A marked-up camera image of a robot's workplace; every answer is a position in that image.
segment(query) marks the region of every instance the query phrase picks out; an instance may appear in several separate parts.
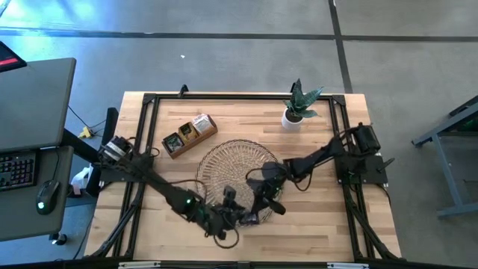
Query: white pot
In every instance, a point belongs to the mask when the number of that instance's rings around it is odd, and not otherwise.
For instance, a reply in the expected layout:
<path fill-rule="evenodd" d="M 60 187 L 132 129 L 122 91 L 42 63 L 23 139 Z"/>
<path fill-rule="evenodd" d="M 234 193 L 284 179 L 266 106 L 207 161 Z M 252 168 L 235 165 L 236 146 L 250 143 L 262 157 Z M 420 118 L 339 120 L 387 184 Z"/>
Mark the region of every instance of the white pot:
<path fill-rule="evenodd" d="M 284 113 L 282 114 L 282 126 L 286 128 L 287 130 L 290 131 L 297 131 L 300 129 L 300 125 L 304 121 L 304 118 L 302 118 L 298 123 L 292 123 L 287 119 L 285 116 L 285 112 L 287 111 L 287 108 L 284 110 Z"/>

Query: computer mouse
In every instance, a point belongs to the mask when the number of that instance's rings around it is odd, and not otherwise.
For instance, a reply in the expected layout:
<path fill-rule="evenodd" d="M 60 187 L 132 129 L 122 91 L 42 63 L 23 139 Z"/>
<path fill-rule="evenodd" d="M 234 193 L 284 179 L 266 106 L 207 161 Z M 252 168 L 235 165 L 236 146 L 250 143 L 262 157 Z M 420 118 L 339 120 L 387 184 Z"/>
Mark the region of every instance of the computer mouse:
<path fill-rule="evenodd" d="M 37 194 L 37 212 L 38 214 L 50 214 L 57 204 L 57 195 L 60 182 L 48 180 L 40 186 Z"/>

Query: small packet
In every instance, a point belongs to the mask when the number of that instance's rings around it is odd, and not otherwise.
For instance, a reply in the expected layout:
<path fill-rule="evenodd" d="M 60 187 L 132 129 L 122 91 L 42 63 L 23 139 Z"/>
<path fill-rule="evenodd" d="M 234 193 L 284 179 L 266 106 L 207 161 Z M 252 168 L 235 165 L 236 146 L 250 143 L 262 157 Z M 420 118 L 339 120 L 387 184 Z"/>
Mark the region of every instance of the small packet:
<path fill-rule="evenodd" d="M 191 122 L 179 127 L 178 134 L 181 137 L 182 141 L 186 144 L 190 143 L 192 140 L 196 139 L 199 136 L 193 126 L 193 123 Z"/>
<path fill-rule="evenodd" d="M 200 134 L 204 134 L 207 130 L 213 128 L 209 116 L 206 114 L 200 114 L 195 117 L 193 119 L 193 126 Z"/>
<path fill-rule="evenodd" d="M 178 133 L 172 133 L 168 135 L 166 138 L 164 138 L 164 142 L 170 152 L 175 152 L 184 146 L 184 143 L 179 137 Z"/>

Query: potted plant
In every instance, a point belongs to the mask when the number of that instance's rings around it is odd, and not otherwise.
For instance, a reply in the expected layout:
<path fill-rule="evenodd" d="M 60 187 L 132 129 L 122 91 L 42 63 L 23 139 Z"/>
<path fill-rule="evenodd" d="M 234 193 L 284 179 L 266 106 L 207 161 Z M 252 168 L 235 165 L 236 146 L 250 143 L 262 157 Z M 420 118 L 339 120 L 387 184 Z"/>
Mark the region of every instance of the potted plant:
<path fill-rule="evenodd" d="M 292 85 L 291 100 L 284 101 L 287 108 L 282 115 L 282 126 L 287 130 L 298 130 L 304 118 L 318 116 L 317 112 L 307 110 L 322 93 L 322 87 L 313 90 L 306 95 L 302 92 L 300 78 Z"/>

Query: black metal frame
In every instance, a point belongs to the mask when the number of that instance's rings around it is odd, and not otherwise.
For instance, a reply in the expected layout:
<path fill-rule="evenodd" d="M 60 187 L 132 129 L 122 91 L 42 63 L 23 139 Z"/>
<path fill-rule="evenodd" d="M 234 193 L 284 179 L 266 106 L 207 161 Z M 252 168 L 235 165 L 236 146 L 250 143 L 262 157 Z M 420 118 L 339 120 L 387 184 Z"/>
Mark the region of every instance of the black metal frame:
<path fill-rule="evenodd" d="M 246 99 L 246 100 L 283 100 L 289 99 L 291 96 L 290 93 L 245 93 L 245 94 L 227 94 L 227 93 L 190 93 L 187 90 L 187 87 L 183 86 L 180 94 L 177 93 L 145 93 L 143 96 L 143 104 L 140 112 L 140 119 L 137 127 L 137 136 L 134 142 L 134 150 L 140 150 L 141 138 L 143 135 L 143 130 L 146 122 L 146 112 L 150 104 L 153 105 L 152 117 L 150 120 L 148 136 L 146 139 L 146 151 L 151 152 L 152 142 L 154 137 L 154 132 L 156 128 L 156 121 L 159 111 L 159 104 L 162 99 Z M 326 101 L 329 105 L 330 115 L 332 118 L 332 130 L 334 134 L 339 134 L 340 129 L 338 125 L 338 118 L 336 113 L 336 108 L 339 107 L 341 111 L 341 116 L 344 124 L 344 129 L 350 128 L 350 122 L 347 113 L 347 106 L 345 102 L 344 95 L 330 95 L 330 96 L 321 96 L 317 101 Z M 348 150 L 354 150 L 353 140 L 350 136 L 347 136 L 347 145 Z M 113 256 L 105 257 L 109 248 L 105 250 L 105 244 L 100 247 L 101 254 L 99 257 L 103 257 L 105 261 L 114 261 L 115 259 L 125 259 L 126 261 L 134 261 L 134 248 L 137 238 L 137 231 L 139 228 L 139 220 L 141 213 L 141 203 L 143 201 L 143 195 L 145 190 L 144 183 L 138 183 L 138 190 L 134 198 L 133 203 L 130 205 L 131 192 L 133 189 L 133 182 L 129 182 L 126 185 L 125 196 L 123 197 L 122 203 L 122 217 L 120 218 L 119 225 L 115 228 L 114 232 L 108 238 L 110 246 L 110 238 L 113 238 L 114 235 L 121 234 L 117 237 L 116 244 L 114 246 Z M 356 187 L 357 201 L 356 203 L 352 199 L 352 194 L 350 192 L 350 184 L 344 184 L 342 181 L 342 188 L 344 191 L 344 200 L 347 213 L 347 221 L 349 224 L 350 231 L 350 243 L 352 245 L 354 263 L 356 264 L 365 264 L 368 268 L 389 268 L 389 269 L 403 269 L 403 268 L 430 268 L 430 269 L 458 269 L 458 267 L 446 266 L 446 265 L 432 265 L 432 264 L 423 264 L 416 262 L 407 262 L 405 259 L 399 259 L 394 256 L 392 253 L 388 252 L 385 245 L 379 240 L 376 233 L 373 231 L 372 227 L 368 224 L 367 213 L 364 204 L 364 195 L 362 192 L 361 184 L 354 184 Z M 122 243 L 122 231 L 131 218 L 134 215 L 131 233 L 128 240 L 128 248 L 124 256 L 120 255 L 121 252 L 121 243 Z M 366 248 L 367 248 L 367 257 L 364 257 L 361 254 L 359 248 L 359 239 L 357 236 L 355 219 L 360 223 L 364 230 Z M 374 253 L 374 247 L 377 249 L 382 259 L 376 259 Z M 331 265 L 330 262 L 222 262 L 222 261 L 160 261 L 161 267 L 163 268 L 216 268 L 218 266 L 224 267 L 226 265 L 231 265 L 237 269 L 251 269 L 251 268 L 333 268 L 334 265 Z"/>
<path fill-rule="evenodd" d="M 148 107 L 150 104 L 153 105 L 152 107 L 152 117 L 149 124 L 148 130 L 148 137 L 146 139 L 146 151 L 151 152 L 152 143 L 154 132 L 156 129 L 156 120 L 159 111 L 159 104 L 162 99 L 245 99 L 245 100 L 285 100 L 290 98 L 290 93 L 245 93 L 245 94 L 227 94 L 227 93 L 191 93 L 188 91 L 187 86 L 183 85 L 179 94 L 177 93 L 145 93 L 143 96 L 143 103 L 140 112 L 140 119 L 137 127 L 136 139 L 134 141 L 134 150 L 139 152 L 141 138 L 143 136 L 143 130 L 145 127 L 146 122 L 146 112 L 148 111 Z M 329 105 L 329 112 L 332 118 L 332 130 L 334 134 L 338 134 L 340 132 L 339 125 L 338 125 L 338 118 L 336 114 L 336 107 L 339 106 L 341 110 L 341 116 L 344 123 L 344 129 L 348 129 L 350 127 L 348 114 L 347 114 L 347 107 L 345 102 L 344 95 L 328 95 L 328 96 L 320 96 L 317 101 L 326 101 Z M 347 137 L 347 142 L 351 143 L 351 138 Z M 122 201 L 122 208 L 120 213 L 120 220 L 125 215 L 131 200 L 131 192 L 133 190 L 133 182 L 126 183 L 125 188 L 125 195 Z M 342 185 L 344 189 L 344 196 L 349 186 Z M 144 183 L 139 183 L 137 196 L 139 195 L 140 204 L 142 203 L 142 197 L 144 195 Z M 367 213 L 365 209 L 365 202 L 363 197 L 363 192 L 361 189 L 361 185 L 356 185 L 357 190 L 357 203 L 359 211 L 364 215 L 365 220 L 367 219 Z M 354 220 L 353 213 L 346 207 L 347 212 L 347 220 L 350 229 L 350 238 L 352 243 L 353 249 L 353 257 L 355 260 L 363 257 L 360 249 L 359 249 L 359 239 L 357 237 L 356 225 Z M 139 219 L 140 219 L 141 207 L 139 206 L 134 213 L 134 218 L 131 225 L 131 234 L 128 241 L 128 247 L 125 252 L 125 256 L 133 257 L 134 255 L 134 248 L 135 248 L 135 241 L 137 237 L 137 230 L 139 228 Z M 375 258 L 373 246 L 371 244 L 370 239 L 366 237 L 366 246 L 367 246 L 367 256 L 370 258 Z M 121 253 L 121 245 L 122 245 L 122 231 L 121 235 L 117 239 L 114 250 L 113 250 L 113 257 L 120 256 Z"/>

